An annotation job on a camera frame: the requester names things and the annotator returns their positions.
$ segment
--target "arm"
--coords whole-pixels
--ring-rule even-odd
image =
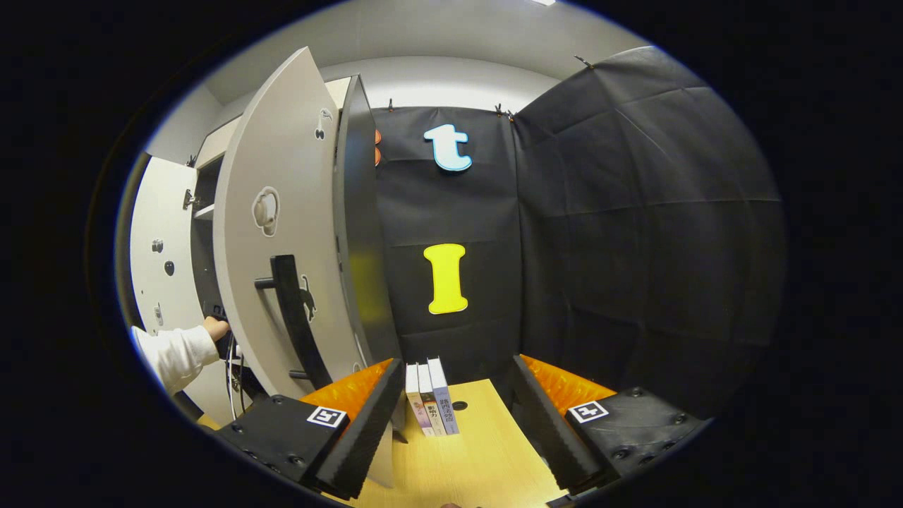
[[[212,317],[188,330],[160,331],[157,336],[132,327],[138,349],[170,395],[184,389],[205,365],[219,359],[214,344],[228,331],[228,324]]]

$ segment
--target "white sleeve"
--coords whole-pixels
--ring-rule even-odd
[[[213,339],[200,325],[188,330],[161,330],[156,336],[133,326],[132,336],[170,395],[188,386],[204,365],[219,360]]]

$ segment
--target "white wall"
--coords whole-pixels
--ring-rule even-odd
[[[144,150],[154,157],[185,164],[197,156],[204,137],[215,127],[222,104],[200,85],[176,106]]]
[[[350,61],[320,69],[323,80],[360,74],[371,108],[445,106],[517,113],[559,80],[488,61],[451,57],[399,56]],[[229,102],[217,114],[220,125],[240,115],[256,90]]]

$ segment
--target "book spine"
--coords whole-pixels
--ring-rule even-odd
[[[436,436],[445,436],[445,426],[442,424],[442,417],[439,415],[439,404],[436,403],[435,396],[431,392],[421,393],[420,396],[424,401],[426,414],[433,423],[433,431],[436,433]]]
[[[458,420],[455,419],[454,409],[452,408],[452,396],[449,395],[447,386],[441,388],[433,388],[436,395],[436,403],[439,405],[439,414],[442,416],[442,423],[445,426],[445,433],[448,435],[458,434]]]
[[[422,429],[427,436],[435,436],[436,433],[433,431],[433,423],[430,422],[430,417],[426,416],[426,409],[424,409],[423,401],[420,400],[420,393],[408,393],[407,399],[411,402],[411,409],[414,410],[414,416],[417,417],[417,423],[420,424],[420,429]]]

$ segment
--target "ceiling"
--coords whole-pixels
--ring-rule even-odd
[[[576,5],[532,0],[350,0],[286,26],[210,74],[220,104],[258,89],[304,46],[318,67],[390,56],[451,56],[563,80],[590,62],[649,45]]]

